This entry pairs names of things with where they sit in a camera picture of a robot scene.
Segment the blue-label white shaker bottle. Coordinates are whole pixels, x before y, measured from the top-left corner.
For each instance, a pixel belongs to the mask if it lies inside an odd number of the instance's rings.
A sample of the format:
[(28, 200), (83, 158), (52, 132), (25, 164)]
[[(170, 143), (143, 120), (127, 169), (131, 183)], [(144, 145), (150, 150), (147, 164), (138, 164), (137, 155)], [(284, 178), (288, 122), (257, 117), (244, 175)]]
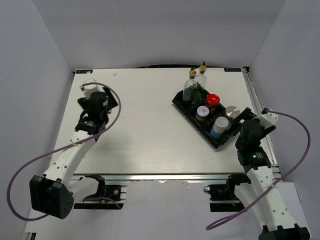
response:
[(223, 116), (218, 117), (211, 128), (210, 135), (215, 139), (220, 138), (227, 129), (228, 125), (229, 121), (227, 118)]

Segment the silver-capped white shaker bottle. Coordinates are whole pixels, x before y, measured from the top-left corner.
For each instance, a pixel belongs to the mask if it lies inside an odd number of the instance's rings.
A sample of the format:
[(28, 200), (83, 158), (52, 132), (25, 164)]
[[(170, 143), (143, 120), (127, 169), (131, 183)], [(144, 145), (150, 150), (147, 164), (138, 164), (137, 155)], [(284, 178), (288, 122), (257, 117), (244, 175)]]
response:
[(238, 107), (230, 105), (225, 109), (225, 118), (228, 120), (228, 125), (226, 127), (226, 131), (228, 131), (232, 127), (232, 121), (240, 114), (240, 110)]

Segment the silver-lid small jar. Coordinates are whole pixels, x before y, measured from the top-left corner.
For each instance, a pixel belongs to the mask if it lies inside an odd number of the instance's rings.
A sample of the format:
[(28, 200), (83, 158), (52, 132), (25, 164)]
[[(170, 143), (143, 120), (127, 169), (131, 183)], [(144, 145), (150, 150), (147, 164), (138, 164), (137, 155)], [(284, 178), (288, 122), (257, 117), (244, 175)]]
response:
[(206, 120), (209, 113), (210, 110), (205, 105), (201, 105), (196, 110), (195, 118), (199, 123), (202, 123)]

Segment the red-capped brown sauce jar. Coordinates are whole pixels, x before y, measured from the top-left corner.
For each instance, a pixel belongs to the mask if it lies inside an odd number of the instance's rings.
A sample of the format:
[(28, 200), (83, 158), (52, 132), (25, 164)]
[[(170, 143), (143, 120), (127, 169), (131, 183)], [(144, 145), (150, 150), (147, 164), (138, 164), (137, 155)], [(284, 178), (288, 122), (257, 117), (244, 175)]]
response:
[(205, 102), (205, 106), (209, 109), (209, 113), (212, 114), (217, 106), (220, 103), (220, 97), (216, 94), (208, 94), (206, 97), (206, 102)]

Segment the clear glass oil bottle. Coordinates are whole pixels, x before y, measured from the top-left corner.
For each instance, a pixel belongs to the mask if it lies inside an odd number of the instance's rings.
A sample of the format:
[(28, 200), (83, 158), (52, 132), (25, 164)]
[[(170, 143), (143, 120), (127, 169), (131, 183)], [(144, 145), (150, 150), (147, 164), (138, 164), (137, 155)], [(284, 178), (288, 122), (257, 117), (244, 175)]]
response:
[(194, 68), (191, 68), (188, 73), (188, 80), (185, 82), (182, 93), (182, 100), (188, 102), (191, 100), (192, 96), (195, 93), (195, 89), (197, 88), (197, 82), (195, 81), (195, 77), (197, 76), (197, 72)]

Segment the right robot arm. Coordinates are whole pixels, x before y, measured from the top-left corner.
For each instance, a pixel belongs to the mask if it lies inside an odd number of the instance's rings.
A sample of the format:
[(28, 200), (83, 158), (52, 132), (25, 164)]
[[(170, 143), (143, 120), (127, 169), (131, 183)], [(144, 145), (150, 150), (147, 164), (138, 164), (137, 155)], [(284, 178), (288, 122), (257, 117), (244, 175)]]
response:
[(276, 186), (271, 162), (260, 146), (261, 140), (275, 130), (279, 117), (273, 110), (263, 109), (262, 115), (245, 120), (235, 147), (245, 174), (228, 184), (226, 195), (239, 199), (245, 211), (252, 214), (261, 230), (260, 240), (309, 240), (305, 226), (290, 214)]

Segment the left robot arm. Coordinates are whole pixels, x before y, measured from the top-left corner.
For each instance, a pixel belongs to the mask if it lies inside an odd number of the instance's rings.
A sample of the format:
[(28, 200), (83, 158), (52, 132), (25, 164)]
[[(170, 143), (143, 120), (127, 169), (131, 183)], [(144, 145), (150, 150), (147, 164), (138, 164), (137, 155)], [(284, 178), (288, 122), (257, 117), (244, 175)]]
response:
[(84, 96), (77, 102), (82, 113), (69, 146), (41, 176), (34, 175), (29, 182), (32, 209), (59, 219), (65, 219), (75, 203), (86, 198), (99, 200), (106, 193), (100, 175), (89, 173), (74, 183), (71, 179), (88, 151), (111, 128), (109, 114), (120, 106), (120, 100), (107, 86), (99, 90), (85, 83), (81, 90)]

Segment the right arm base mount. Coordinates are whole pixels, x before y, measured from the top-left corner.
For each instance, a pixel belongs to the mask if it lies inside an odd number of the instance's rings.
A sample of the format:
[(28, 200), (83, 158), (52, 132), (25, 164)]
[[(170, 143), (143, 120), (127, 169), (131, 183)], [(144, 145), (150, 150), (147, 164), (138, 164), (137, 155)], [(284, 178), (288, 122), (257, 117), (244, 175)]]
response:
[(243, 173), (228, 176), (224, 184), (209, 184), (203, 188), (209, 194), (209, 207), (212, 213), (240, 212), (245, 207), (235, 195), (235, 187), (251, 180)]

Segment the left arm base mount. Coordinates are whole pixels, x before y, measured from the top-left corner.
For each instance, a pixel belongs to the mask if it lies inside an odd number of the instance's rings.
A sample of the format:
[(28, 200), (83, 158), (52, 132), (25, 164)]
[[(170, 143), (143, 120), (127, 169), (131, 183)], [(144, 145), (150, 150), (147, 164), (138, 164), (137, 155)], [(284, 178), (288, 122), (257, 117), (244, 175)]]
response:
[(85, 200), (81, 200), (74, 204), (77, 210), (121, 210), (125, 200), (122, 190), (125, 186), (119, 184), (107, 184), (101, 175), (86, 174), (85, 178), (98, 182), (95, 194), (89, 195)]

